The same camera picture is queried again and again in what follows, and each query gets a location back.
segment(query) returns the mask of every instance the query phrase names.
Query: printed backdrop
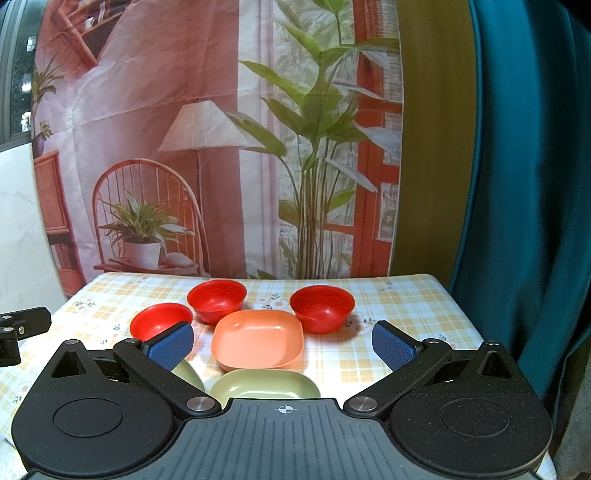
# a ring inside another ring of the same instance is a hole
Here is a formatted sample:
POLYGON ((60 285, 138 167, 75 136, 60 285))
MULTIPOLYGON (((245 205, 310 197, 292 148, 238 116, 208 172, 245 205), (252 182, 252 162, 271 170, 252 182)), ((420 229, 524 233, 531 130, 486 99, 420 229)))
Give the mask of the printed backdrop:
POLYGON ((66 293, 387 275, 399 37, 391 0, 49 0, 31 123, 66 293))

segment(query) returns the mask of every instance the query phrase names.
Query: bookshelf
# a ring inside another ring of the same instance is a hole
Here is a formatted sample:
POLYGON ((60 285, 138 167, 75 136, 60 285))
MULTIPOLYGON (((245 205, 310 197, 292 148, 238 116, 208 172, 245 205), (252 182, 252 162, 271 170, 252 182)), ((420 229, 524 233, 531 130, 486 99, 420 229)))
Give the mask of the bookshelf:
POLYGON ((85 284, 66 209, 57 150, 34 160, 35 182, 53 261, 66 296, 70 298, 85 284))
POLYGON ((64 32, 72 50, 91 69, 132 0, 64 0, 51 20, 64 32))

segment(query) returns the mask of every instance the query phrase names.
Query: orange square bowl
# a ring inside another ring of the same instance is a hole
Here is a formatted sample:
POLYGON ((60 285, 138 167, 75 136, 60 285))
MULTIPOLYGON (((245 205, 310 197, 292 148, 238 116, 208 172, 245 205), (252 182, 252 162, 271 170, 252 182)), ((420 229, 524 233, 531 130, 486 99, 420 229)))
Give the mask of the orange square bowl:
POLYGON ((289 370, 304 351, 300 321, 280 310, 241 310, 225 316, 212 338, 212 355, 226 370, 289 370))

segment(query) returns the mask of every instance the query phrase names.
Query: green bowl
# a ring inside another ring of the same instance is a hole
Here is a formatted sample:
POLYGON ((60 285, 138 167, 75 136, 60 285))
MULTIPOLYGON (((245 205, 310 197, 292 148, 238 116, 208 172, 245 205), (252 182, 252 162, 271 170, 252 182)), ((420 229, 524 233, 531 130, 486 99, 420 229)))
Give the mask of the green bowl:
POLYGON ((181 362, 173 368, 173 373, 185 380, 185 382, 190 383, 192 386, 197 387, 202 392, 205 392, 205 387, 203 386, 203 382, 197 375, 197 372, 193 370, 193 367, 189 365, 185 359, 181 360, 181 362))
POLYGON ((213 384, 210 395, 225 407, 230 398, 319 398, 316 384, 290 370, 242 368, 225 374, 213 384))

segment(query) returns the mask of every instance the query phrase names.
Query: lampshade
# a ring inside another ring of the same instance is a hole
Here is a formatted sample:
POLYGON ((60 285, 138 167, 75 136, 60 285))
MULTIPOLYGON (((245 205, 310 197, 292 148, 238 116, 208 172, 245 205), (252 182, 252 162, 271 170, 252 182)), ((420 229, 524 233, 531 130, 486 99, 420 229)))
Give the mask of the lampshade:
POLYGON ((183 105, 159 151, 246 147, 249 142, 211 100, 183 105))

